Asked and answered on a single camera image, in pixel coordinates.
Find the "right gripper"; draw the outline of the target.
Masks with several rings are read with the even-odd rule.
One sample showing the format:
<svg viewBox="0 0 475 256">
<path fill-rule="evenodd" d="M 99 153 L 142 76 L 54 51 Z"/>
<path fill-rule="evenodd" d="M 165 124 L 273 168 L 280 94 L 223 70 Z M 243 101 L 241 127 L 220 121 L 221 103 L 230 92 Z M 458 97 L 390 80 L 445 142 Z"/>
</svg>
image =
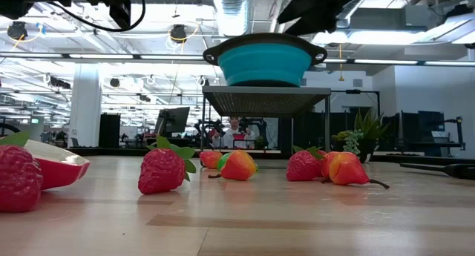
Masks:
<svg viewBox="0 0 475 256">
<path fill-rule="evenodd" d="M 335 30 L 336 16 L 352 0 L 299 0 L 297 5 L 288 5 L 278 16 L 283 24 L 297 19 L 293 26 L 285 30 L 288 35 L 306 35 L 310 33 Z"/>
</svg>

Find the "blue collapsible bowl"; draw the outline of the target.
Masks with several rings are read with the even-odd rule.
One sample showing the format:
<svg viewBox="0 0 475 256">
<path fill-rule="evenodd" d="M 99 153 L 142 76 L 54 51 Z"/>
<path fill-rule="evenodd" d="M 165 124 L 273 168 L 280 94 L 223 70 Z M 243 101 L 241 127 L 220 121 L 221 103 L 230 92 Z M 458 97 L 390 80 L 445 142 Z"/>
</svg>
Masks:
<svg viewBox="0 0 475 256">
<path fill-rule="evenodd" d="M 327 50 L 284 33 L 230 38 L 203 52 L 228 86 L 300 87 L 304 73 L 327 58 Z"/>
</svg>

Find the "orange toy peach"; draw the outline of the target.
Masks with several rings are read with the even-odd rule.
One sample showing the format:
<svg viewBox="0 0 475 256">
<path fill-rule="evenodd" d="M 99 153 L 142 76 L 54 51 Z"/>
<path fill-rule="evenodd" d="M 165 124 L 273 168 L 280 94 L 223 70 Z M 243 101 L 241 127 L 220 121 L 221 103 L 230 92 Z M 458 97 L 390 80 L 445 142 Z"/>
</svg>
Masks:
<svg viewBox="0 0 475 256">
<path fill-rule="evenodd" d="M 349 184 L 377 184 L 385 189 L 390 187 L 378 180 L 370 179 L 359 158 L 351 152 L 337 152 L 331 159 L 328 168 L 329 179 L 340 186 Z"/>
<path fill-rule="evenodd" d="M 330 163 L 332 162 L 333 157 L 336 154 L 338 154 L 337 151 L 331 151 L 324 155 L 322 167 L 321 167 L 322 183 L 328 183 L 330 181 L 330 175 L 329 175 Z"/>
<path fill-rule="evenodd" d="M 251 160 L 245 159 L 244 156 L 237 155 L 230 156 L 225 166 L 218 171 L 218 174 L 209 175 L 208 178 L 247 181 L 256 173 L 255 166 Z"/>
<path fill-rule="evenodd" d="M 219 151 L 203 151 L 199 154 L 201 165 L 210 169 L 217 169 L 222 156 L 223 154 Z"/>
</svg>

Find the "black ceiling lamp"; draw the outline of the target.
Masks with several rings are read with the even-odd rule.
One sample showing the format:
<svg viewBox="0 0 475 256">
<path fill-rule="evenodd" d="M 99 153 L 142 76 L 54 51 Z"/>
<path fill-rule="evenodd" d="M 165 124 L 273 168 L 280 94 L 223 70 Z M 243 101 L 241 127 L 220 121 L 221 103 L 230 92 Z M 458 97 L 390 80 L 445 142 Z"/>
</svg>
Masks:
<svg viewBox="0 0 475 256">
<path fill-rule="evenodd" d="M 170 35 L 170 39 L 175 43 L 185 42 L 187 40 L 185 25 L 174 24 L 169 35 Z"/>
<path fill-rule="evenodd" d="M 14 21 L 7 29 L 7 35 L 11 39 L 22 41 L 28 37 L 26 23 Z"/>
</svg>

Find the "grey perforated metal stand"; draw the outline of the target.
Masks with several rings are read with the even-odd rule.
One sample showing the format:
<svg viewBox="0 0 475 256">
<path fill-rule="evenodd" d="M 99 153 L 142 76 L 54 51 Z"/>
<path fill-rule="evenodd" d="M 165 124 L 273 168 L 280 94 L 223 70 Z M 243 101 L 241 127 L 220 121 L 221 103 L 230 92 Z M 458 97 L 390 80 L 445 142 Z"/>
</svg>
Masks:
<svg viewBox="0 0 475 256">
<path fill-rule="evenodd" d="M 324 149 L 330 149 L 329 88 L 209 86 L 202 87 L 203 104 L 210 105 L 220 116 L 283 118 L 286 133 L 279 141 L 281 157 L 292 152 L 293 118 L 319 102 L 324 109 Z"/>
</svg>

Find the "white building column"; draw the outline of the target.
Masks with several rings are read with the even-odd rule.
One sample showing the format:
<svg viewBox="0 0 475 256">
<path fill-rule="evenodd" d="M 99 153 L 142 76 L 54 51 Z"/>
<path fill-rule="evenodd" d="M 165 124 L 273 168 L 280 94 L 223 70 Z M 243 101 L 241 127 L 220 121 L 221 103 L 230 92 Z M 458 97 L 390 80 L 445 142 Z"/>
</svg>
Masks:
<svg viewBox="0 0 475 256">
<path fill-rule="evenodd" d="M 102 78 L 98 64 L 75 64 L 68 146 L 76 139 L 80 146 L 96 147 L 102 104 Z"/>
</svg>

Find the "potted succulent plant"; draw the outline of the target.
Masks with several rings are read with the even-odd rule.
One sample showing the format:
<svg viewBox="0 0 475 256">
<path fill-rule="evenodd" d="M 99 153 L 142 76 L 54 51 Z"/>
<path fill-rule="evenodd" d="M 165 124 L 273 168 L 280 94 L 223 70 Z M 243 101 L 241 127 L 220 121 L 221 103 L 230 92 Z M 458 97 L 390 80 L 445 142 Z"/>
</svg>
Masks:
<svg viewBox="0 0 475 256">
<path fill-rule="evenodd" d="M 340 131 L 332 136 L 335 142 L 333 150 L 351 152 L 359 158 L 361 163 L 367 163 L 388 127 L 388 123 L 382 122 L 382 115 L 375 116 L 372 111 L 363 115 L 358 111 L 353 130 Z"/>
</svg>

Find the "person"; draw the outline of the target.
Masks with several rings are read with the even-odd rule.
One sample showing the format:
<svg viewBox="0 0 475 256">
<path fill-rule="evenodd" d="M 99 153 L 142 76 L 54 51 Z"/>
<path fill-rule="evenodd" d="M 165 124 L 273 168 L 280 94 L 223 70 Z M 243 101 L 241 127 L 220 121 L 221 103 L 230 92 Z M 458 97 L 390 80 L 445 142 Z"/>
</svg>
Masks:
<svg viewBox="0 0 475 256">
<path fill-rule="evenodd" d="M 249 126 L 245 130 L 240 130 L 240 117 L 231 116 L 229 118 L 230 127 L 225 131 L 224 135 L 217 131 L 212 136 L 213 148 L 228 149 L 253 149 L 255 147 L 255 133 Z M 243 139 L 235 139 L 235 135 L 242 134 Z"/>
</svg>

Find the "black background cabinet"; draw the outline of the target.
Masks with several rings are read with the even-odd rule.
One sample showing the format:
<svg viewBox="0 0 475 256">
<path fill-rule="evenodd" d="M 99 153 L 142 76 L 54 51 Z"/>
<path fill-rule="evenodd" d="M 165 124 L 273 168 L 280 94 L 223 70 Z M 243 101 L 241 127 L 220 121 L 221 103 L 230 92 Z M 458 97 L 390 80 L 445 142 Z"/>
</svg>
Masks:
<svg viewBox="0 0 475 256">
<path fill-rule="evenodd" d="M 120 115 L 102 114 L 99 127 L 99 147 L 119 148 Z"/>
</svg>

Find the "black background monitor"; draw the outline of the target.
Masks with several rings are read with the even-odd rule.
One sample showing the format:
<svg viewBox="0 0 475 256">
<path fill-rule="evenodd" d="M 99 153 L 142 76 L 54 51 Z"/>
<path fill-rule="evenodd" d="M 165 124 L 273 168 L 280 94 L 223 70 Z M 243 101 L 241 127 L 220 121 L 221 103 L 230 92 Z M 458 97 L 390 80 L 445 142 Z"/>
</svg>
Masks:
<svg viewBox="0 0 475 256">
<path fill-rule="evenodd" d="M 155 134 L 172 137 L 173 133 L 183 133 L 189 116 L 190 107 L 162 109 L 155 125 Z"/>
</svg>

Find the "background workstation desk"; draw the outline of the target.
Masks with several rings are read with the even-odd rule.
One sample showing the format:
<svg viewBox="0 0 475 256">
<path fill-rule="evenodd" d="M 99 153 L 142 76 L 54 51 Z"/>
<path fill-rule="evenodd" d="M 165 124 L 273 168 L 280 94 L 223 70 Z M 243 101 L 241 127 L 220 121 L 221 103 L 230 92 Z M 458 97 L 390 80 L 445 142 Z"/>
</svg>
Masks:
<svg viewBox="0 0 475 256">
<path fill-rule="evenodd" d="M 401 111 L 383 118 L 389 127 L 379 142 L 380 151 L 427 157 L 452 157 L 452 150 L 466 149 L 462 118 L 446 119 L 442 112 Z"/>
</svg>

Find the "toy apple half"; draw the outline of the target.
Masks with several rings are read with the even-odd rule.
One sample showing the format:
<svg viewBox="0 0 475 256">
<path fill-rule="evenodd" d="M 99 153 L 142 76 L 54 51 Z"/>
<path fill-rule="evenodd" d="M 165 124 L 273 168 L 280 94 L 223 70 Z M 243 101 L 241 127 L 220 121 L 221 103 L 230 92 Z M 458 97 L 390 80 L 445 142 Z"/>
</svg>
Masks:
<svg viewBox="0 0 475 256">
<path fill-rule="evenodd" d="M 47 143 L 28 140 L 24 146 L 39 162 L 42 190 L 69 186 L 81 179 L 91 162 L 73 152 Z"/>
</svg>

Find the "black background gantry frame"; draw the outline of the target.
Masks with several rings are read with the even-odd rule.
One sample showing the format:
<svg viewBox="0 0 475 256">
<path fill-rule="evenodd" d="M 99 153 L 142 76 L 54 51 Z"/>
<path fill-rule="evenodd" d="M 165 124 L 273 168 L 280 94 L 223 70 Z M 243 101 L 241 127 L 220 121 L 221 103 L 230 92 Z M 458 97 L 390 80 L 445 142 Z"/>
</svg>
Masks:
<svg viewBox="0 0 475 256">
<path fill-rule="evenodd" d="M 359 89 L 332 91 L 330 95 L 330 134 L 354 129 L 358 114 L 362 118 L 367 113 L 373 117 L 381 114 L 380 93 Z"/>
</svg>

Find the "silver ceiling duct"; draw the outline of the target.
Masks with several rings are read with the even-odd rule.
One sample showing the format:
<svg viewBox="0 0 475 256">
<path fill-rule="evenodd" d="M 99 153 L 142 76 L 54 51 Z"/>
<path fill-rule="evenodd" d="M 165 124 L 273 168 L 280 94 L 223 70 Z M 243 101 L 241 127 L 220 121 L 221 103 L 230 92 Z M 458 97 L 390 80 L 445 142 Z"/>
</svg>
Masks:
<svg viewBox="0 0 475 256">
<path fill-rule="evenodd" d="M 212 0 L 216 24 L 223 36 L 242 36 L 249 32 L 252 0 Z"/>
</svg>

